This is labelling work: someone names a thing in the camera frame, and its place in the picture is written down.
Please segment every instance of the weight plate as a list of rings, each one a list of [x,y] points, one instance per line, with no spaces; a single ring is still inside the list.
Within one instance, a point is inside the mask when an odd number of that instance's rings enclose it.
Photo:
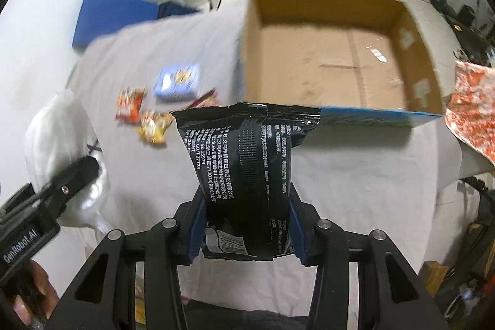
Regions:
[[[450,16],[452,17],[453,19],[455,19],[457,17],[457,13],[455,12],[454,8],[451,7],[451,5],[446,5],[445,6],[445,11],[444,13],[447,15],[447,16]]]
[[[447,7],[447,0],[430,0],[430,3],[439,13],[445,12]]]

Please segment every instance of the white plastic bag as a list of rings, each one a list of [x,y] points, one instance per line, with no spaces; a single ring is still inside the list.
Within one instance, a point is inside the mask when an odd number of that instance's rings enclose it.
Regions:
[[[82,104],[70,90],[55,96],[33,118],[24,137],[24,155],[31,183],[38,192],[60,171],[89,153],[97,137]],[[110,224],[100,210],[107,200],[110,181],[102,152],[93,151],[100,172],[97,179],[74,195],[58,218],[60,225],[85,226],[107,234]]]

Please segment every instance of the orange patterned bag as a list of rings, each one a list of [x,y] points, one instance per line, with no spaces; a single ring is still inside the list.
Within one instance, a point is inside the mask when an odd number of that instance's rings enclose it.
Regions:
[[[457,61],[445,124],[495,165],[495,69]]]

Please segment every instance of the screw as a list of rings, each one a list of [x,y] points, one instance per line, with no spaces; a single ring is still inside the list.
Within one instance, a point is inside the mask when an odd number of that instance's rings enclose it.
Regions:
[[[371,234],[378,241],[383,241],[387,238],[387,235],[381,229],[375,229]]]
[[[164,228],[174,228],[177,225],[177,221],[173,218],[166,218],[161,224]]]
[[[332,222],[330,220],[327,220],[326,218],[322,218],[318,220],[316,223],[321,229],[328,229],[332,226]]]
[[[114,229],[108,233],[108,239],[110,239],[111,241],[115,241],[120,238],[120,235],[120,231],[118,229]]]

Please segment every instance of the orange snack bag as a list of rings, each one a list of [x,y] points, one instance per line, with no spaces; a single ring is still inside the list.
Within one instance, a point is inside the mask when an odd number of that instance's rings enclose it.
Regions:
[[[144,88],[127,88],[117,98],[116,119],[125,122],[139,123],[139,110],[144,98]]]

